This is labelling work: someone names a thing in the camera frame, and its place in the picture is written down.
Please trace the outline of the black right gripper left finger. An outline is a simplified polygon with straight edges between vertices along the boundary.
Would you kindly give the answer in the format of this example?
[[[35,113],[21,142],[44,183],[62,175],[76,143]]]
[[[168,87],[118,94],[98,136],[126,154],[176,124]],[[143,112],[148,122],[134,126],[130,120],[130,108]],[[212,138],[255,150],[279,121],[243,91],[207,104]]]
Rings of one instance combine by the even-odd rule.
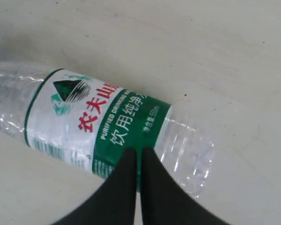
[[[132,225],[137,185],[137,152],[124,150],[121,159],[98,190],[56,225]]]

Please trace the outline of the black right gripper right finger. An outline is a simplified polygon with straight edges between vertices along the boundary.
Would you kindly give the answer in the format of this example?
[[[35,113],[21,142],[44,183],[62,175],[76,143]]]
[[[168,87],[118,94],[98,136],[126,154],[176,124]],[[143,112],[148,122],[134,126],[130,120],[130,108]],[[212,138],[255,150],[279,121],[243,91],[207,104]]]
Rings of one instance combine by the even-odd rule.
[[[141,155],[141,211],[144,225],[221,225],[173,180],[153,148]]]

